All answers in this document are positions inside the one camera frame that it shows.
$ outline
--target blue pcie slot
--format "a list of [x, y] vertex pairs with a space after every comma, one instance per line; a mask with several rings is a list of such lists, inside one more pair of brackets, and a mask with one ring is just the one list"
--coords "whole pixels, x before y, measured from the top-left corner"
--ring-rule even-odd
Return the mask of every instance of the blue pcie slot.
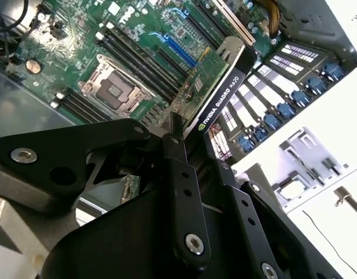
[[187, 54], [168, 34], [164, 35], [166, 43], [180, 56], [182, 57], [191, 67], [195, 67], [196, 61]]
[[161, 42], [169, 45], [175, 53], [177, 53], [191, 67], [195, 67], [196, 61], [187, 54], [168, 34], [162, 36], [159, 32], [150, 32], [150, 35], [155, 35]]

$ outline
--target black ram slot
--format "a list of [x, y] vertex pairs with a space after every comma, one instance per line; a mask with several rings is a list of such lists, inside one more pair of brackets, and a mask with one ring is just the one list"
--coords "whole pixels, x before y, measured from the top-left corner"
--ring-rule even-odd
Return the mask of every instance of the black ram slot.
[[180, 84], [177, 83], [176, 79], [167, 75], [165, 69], [162, 69], [157, 63], [150, 59], [149, 55], [146, 52], [143, 52], [144, 57], [140, 55], [133, 47], [127, 44], [125, 38], [120, 37], [117, 33], [112, 30], [107, 30], [105, 35], [112, 36], [118, 44], [125, 47], [124, 51], [129, 52], [132, 56], [139, 61], [140, 64], [144, 65], [147, 69], [152, 71], [157, 77], [163, 80], [164, 83], [168, 84], [173, 90], [178, 92]]
[[166, 72], [165, 69], [162, 68], [147, 51], [136, 44], [135, 41], [131, 40], [131, 38], [118, 25], [115, 24], [114, 28], [123, 42], [129, 42], [129, 46], [132, 46], [132, 49], [137, 50], [137, 53], [143, 58], [143, 61], [148, 60], [153, 67], [160, 69], [161, 74], [178, 83], [179, 87], [181, 86], [181, 84], [177, 81], [177, 78], [172, 73]]
[[96, 117], [100, 118], [102, 121], [110, 121], [112, 118], [102, 112], [99, 108], [97, 108], [95, 105], [90, 103], [88, 100], [77, 94], [71, 89], [66, 90], [68, 92], [67, 99], [73, 100], [73, 102], [83, 106], [84, 108], [88, 109], [93, 115]]
[[181, 68], [176, 61], [174, 61], [169, 54], [167, 54], [163, 49], [159, 48], [157, 52], [169, 65], [171, 65], [174, 69], [176, 69], [184, 78], [187, 78], [189, 74], [185, 72], [183, 68]]
[[210, 44], [212, 48], [216, 50], [219, 48], [219, 44], [217, 44], [217, 42], [206, 32], [206, 30], [202, 28], [199, 22], [197, 22], [192, 15], [188, 15], [187, 20], [191, 26]]
[[97, 122], [104, 122], [105, 120], [102, 117], [99, 117], [97, 114], [95, 114], [93, 111], [89, 110], [86, 106], [82, 105], [81, 103], [78, 103], [75, 99], [73, 98], [66, 98], [65, 103], [72, 104], [73, 106], [79, 108], [82, 112], [86, 113], [89, 115], [91, 118], [97, 120]]
[[164, 100], [166, 100], [169, 104], [172, 103], [174, 96], [170, 95], [169, 93], [167, 93], [167, 91], [162, 89], [156, 83], [155, 80], [152, 80], [149, 76], [146, 76], [144, 73], [141, 73], [141, 71], [137, 67], [131, 65], [130, 61], [124, 57], [122, 52], [116, 50], [110, 43], [106, 41], [99, 41], [99, 44], [103, 46], [117, 61], [120, 61], [125, 67], [130, 69], [131, 72], [139, 76], [143, 81], [143, 83], [145, 83], [148, 87], [150, 87], [154, 91], [157, 91]]
[[115, 40], [113, 37], [108, 37], [105, 36], [105, 39], [115, 48], [118, 49], [124, 57], [126, 57], [130, 63], [134, 64], [140, 71], [144, 72], [145, 75], [151, 77], [152, 79], [156, 80], [160, 87], [165, 89], [167, 92], [169, 92], [172, 96], [175, 96], [179, 90], [179, 88], [174, 88], [172, 84], [170, 83], [165, 83], [164, 80], [161, 79], [160, 76], [157, 76], [154, 71], [151, 71], [148, 67], [146, 67], [145, 64], [141, 63], [136, 56], [131, 54], [128, 51], [125, 51], [125, 49], [119, 44], [117, 40]]
[[87, 113], [84, 113], [78, 107], [72, 105], [71, 103], [61, 102], [60, 105], [61, 105], [61, 107], [63, 109], [67, 110], [68, 112], [70, 112], [71, 114], [73, 114], [74, 116], [76, 116], [77, 118], [82, 120], [84, 123], [97, 123], [97, 122], [99, 122], [96, 119], [94, 119], [93, 117], [90, 117]]
[[201, 15], [203, 15], [210, 23], [212, 23], [213, 28], [224, 37], [230, 36], [229, 33], [224, 29], [217, 20], [213, 17], [210, 10], [207, 9], [202, 3], [197, 5], [197, 8]]

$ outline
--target motherboard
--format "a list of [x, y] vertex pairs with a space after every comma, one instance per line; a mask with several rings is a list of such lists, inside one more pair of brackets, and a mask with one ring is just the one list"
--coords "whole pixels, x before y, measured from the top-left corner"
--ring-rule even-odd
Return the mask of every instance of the motherboard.
[[280, 41], [261, 8], [226, 1], [245, 20], [239, 31], [217, 2], [44, 0], [6, 72], [75, 124], [154, 125], [208, 48], [234, 35], [262, 60]]

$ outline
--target green circuit board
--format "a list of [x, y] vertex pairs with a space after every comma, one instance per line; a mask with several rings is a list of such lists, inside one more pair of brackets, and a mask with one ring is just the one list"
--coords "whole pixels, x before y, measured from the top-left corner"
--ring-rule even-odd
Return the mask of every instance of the green circuit board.
[[208, 48], [177, 93], [160, 124], [167, 118], [169, 112], [176, 112], [183, 116], [183, 127], [186, 128], [228, 66], [214, 50]]
[[[25, 38], [15, 54], [21, 64], [10, 64], [6, 71], [14, 76], [30, 91], [50, 103], [55, 93], [64, 88], [71, 88], [81, 94], [79, 84], [92, 75], [98, 61], [96, 56], [109, 56], [110, 52], [97, 44], [97, 33], [102, 33], [108, 23], [113, 23], [139, 47], [141, 47], [164, 73], [174, 77], [178, 88], [185, 82], [187, 76], [177, 71], [172, 64], [159, 55], [163, 50], [171, 60], [187, 75], [192, 70], [187, 60], [178, 55], [171, 46], [161, 41], [159, 35], [167, 34], [193, 60], [198, 61], [209, 43], [202, 34], [183, 18], [183, 10], [188, 10], [191, 17], [199, 22], [218, 45], [224, 37], [213, 27], [208, 18], [203, 16], [197, 6], [198, 1], [190, 0], [44, 0], [42, 5], [50, 12], [38, 17], [38, 27]], [[250, 12], [262, 17], [257, 10]], [[227, 30], [228, 35], [236, 35], [231, 25], [219, 14], [212, 12], [213, 18]], [[53, 26], [59, 26], [60, 34], [53, 35]], [[260, 57], [273, 49], [269, 38], [259, 33], [254, 44]], [[35, 59], [41, 65], [41, 71], [33, 74], [27, 71], [25, 61]], [[112, 119], [124, 117], [106, 108], [97, 100], [89, 99], [100, 110]], [[143, 100], [130, 114], [131, 118], [142, 121], [153, 108], [165, 109], [167, 103], [156, 94], [150, 100]]]

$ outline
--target metal rod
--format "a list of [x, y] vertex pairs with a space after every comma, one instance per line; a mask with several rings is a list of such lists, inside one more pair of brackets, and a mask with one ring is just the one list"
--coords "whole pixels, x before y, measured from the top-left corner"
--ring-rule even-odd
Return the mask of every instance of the metal rod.
[[345, 187], [340, 187], [334, 191], [334, 193], [339, 197], [338, 204], [342, 204], [344, 201], [347, 201], [348, 204], [352, 207], [354, 211], [357, 212], [357, 201], [352, 197], [349, 191]]

